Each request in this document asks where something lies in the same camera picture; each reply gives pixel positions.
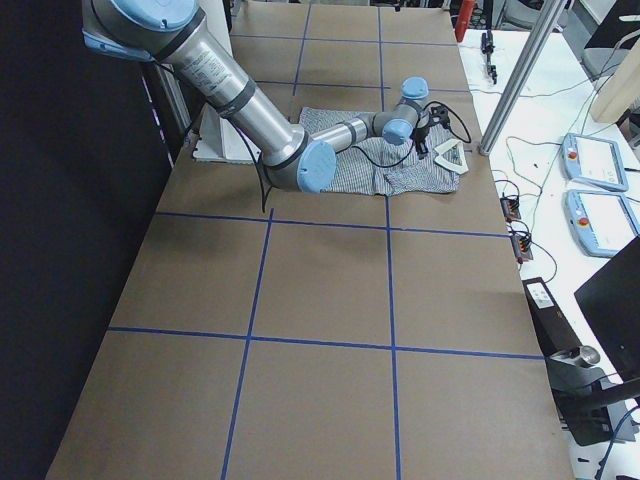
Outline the striped collared shirt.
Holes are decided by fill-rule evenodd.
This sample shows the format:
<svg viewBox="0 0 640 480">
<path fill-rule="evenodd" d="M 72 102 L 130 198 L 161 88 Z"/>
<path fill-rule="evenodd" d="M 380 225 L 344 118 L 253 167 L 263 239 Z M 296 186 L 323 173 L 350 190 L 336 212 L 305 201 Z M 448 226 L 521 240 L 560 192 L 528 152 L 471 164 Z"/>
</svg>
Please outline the striped collared shirt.
<svg viewBox="0 0 640 480">
<path fill-rule="evenodd" d="M 434 162 L 435 147 L 452 138 L 441 126 L 427 137 L 429 152 L 420 158 L 411 142 L 400 146 L 374 137 L 338 153 L 330 163 L 314 155 L 320 171 L 306 180 L 310 164 L 299 168 L 300 188 L 307 193 L 334 192 L 394 196 L 406 192 L 447 194 L 458 190 L 460 175 Z"/>
</svg>

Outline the upper small circuit board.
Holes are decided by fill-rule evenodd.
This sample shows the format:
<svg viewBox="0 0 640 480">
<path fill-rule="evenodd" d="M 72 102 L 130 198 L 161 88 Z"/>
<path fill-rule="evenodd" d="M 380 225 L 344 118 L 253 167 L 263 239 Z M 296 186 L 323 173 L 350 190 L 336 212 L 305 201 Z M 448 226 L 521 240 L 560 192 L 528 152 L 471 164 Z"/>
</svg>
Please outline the upper small circuit board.
<svg viewBox="0 0 640 480">
<path fill-rule="evenodd" d="M 500 206 L 506 222 L 511 223 L 521 219 L 520 200 L 518 197 L 503 196 L 500 198 Z"/>
</svg>

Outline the small circuit board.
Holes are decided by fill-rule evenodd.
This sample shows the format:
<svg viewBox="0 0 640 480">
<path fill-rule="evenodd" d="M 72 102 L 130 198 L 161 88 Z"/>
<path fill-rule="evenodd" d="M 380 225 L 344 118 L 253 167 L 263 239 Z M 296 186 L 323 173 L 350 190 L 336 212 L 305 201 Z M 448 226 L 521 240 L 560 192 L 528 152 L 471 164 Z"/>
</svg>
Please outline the small circuit board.
<svg viewBox="0 0 640 480">
<path fill-rule="evenodd" d="M 520 200 L 518 197 L 503 196 L 500 198 L 500 206 L 506 222 L 511 223 L 521 219 Z"/>
<path fill-rule="evenodd" d="M 528 235 L 513 233 L 510 237 L 512 249 L 518 264 L 522 265 L 533 259 L 531 239 Z"/>
</svg>

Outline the black handheld gripper stick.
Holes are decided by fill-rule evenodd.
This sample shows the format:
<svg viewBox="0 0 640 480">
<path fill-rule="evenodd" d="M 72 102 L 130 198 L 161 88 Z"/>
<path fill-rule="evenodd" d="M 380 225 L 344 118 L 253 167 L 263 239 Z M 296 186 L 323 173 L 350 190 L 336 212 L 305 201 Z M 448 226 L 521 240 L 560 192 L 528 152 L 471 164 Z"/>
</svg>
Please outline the black handheld gripper stick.
<svg viewBox="0 0 640 480">
<path fill-rule="evenodd" d="M 494 53 L 494 40 L 493 33 L 490 28 L 488 28 L 485 32 L 482 33 L 481 36 L 481 53 L 484 56 L 485 60 L 485 71 L 488 78 L 492 81 L 494 85 L 497 84 L 498 74 L 497 67 L 492 62 L 492 55 Z"/>
</svg>

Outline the lower small circuit board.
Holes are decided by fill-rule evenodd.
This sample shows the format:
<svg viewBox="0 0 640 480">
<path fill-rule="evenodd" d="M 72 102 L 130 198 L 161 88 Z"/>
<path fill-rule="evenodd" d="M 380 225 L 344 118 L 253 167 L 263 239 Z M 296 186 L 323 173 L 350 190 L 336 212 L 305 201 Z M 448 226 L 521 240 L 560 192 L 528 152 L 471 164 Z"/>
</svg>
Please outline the lower small circuit board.
<svg viewBox="0 0 640 480">
<path fill-rule="evenodd" d="M 512 249 L 518 264 L 522 265 L 533 259 L 531 239 L 528 235 L 513 233 L 510 237 Z"/>
</svg>

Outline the red cylinder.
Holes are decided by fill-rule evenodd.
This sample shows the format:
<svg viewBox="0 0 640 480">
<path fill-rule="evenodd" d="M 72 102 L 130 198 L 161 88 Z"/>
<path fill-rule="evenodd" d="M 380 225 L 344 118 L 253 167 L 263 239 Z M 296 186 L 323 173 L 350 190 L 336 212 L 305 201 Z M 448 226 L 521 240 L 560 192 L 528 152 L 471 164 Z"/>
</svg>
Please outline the red cylinder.
<svg viewBox="0 0 640 480">
<path fill-rule="evenodd" d="M 464 40 L 475 4 L 476 2 L 474 0 L 462 0 L 460 3 L 454 27 L 454 34 L 458 43 L 461 43 Z"/>
</svg>

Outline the upper blue teach pendant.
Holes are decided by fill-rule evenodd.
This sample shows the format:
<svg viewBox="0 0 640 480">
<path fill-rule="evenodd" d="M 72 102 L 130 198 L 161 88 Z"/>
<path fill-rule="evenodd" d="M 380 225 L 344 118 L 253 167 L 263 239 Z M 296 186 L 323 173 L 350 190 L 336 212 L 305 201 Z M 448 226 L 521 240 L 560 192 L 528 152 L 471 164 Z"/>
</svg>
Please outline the upper blue teach pendant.
<svg viewBox="0 0 640 480">
<path fill-rule="evenodd" d="M 611 192 L 629 188 L 618 144 L 594 136 L 568 133 L 561 144 L 566 177 Z"/>
</svg>

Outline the blue teach pendant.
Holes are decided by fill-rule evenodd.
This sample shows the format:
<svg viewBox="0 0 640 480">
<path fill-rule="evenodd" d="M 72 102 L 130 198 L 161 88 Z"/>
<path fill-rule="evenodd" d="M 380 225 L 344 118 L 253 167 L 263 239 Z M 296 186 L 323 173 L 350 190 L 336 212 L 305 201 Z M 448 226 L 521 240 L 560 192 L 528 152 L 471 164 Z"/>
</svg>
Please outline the blue teach pendant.
<svg viewBox="0 0 640 480">
<path fill-rule="evenodd" d="M 564 206 L 586 255 L 612 258 L 639 236 L 639 222 L 623 193 L 573 189 L 565 193 Z"/>
<path fill-rule="evenodd" d="M 629 188 L 618 144 L 594 136 L 568 133 L 561 144 L 566 177 L 611 192 Z"/>
</svg>

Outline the lower blue teach pendant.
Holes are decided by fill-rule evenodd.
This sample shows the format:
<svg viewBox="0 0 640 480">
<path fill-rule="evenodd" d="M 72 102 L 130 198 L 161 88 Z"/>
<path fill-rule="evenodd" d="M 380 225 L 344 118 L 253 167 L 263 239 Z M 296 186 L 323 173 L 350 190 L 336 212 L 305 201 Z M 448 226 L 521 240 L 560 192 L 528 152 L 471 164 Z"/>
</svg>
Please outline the lower blue teach pendant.
<svg viewBox="0 0 640 480">
<path fill-rule="evenodd" d="M 639 236 L 639 222 L 623 193 L 573 189 L 565 193 L 564 206 L 586 255 L 612 258 Z"/>
</svg>

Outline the black box with label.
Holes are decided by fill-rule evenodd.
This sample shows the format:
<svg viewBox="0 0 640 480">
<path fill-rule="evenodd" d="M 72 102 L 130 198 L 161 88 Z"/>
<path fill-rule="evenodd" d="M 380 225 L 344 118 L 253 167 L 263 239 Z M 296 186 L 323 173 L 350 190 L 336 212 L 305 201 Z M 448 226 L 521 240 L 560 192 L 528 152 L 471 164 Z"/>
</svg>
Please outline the black box with label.
<svg viewBox="0 0 640 480">
<path fill-rule="evenodd" d="M 581 341 L 541 277 L 522 281 L 538 344 L 545 357 L 571 350 Z"/>
</svg>

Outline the black monitor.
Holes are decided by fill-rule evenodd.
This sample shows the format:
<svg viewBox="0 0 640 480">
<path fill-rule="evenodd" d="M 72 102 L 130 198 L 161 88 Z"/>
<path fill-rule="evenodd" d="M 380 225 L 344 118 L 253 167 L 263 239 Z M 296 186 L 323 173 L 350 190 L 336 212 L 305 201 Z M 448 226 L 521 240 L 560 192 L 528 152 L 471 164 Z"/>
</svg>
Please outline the black monitor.
<svg viewBox="0 0 640 480">
<path fill-rule="evenodd" d="M 574 293 L 605 355 L 624 380 L 639 376 L 639 240 L 632 240 Z"/>
</svg>

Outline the silver metal cylinder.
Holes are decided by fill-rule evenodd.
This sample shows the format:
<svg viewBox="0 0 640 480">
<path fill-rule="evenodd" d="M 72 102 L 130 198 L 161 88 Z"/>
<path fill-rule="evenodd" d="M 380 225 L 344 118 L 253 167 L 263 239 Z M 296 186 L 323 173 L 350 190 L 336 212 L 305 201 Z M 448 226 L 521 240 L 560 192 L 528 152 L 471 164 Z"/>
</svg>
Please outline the silver metal cylinder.
<svg viewBox="0 0 640 480">
<path fill-rule="evenodd" d="M 589 345 L 582 345 L 578 348 L 577 363 L 582 368 L 592 368 L 601 360 L 597 349 Z"/>
</svg>

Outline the black monitor stand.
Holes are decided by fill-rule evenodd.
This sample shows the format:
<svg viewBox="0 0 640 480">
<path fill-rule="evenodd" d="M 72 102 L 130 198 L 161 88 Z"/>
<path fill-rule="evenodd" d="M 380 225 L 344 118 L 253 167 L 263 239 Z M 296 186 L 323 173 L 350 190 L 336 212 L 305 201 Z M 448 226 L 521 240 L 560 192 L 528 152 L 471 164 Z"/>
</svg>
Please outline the black monitor stand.
<svg viewBox="0 0 640 480">
<path fill-rule="evenodd" d="M 545 364 L 560 419 L 578 445 L 636 440 L 639 423 L 626 402 L 639 400 L 638 377 L 614 383 L 599 367 L 558 356 L 546 358 Z"/>
</svg>

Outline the aluminium frame post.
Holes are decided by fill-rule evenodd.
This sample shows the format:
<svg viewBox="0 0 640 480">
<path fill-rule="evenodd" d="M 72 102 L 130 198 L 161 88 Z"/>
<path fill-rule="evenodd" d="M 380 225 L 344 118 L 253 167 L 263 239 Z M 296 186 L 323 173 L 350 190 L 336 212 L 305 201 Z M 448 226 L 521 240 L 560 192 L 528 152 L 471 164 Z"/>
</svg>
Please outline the aluminium frame post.
<svg viewBox="0 0 640 480">
<path fill-rule="evenodd" d="M 561 13 L 565 10 L 565 5 L 566 1 L 545 1 L 542 5 L 540 16 L 528 35 L 480 141 L 478 151 L 481 155 L 488 156 L 495 146 L 538 57 L 554 30 Z"/>
</svg>

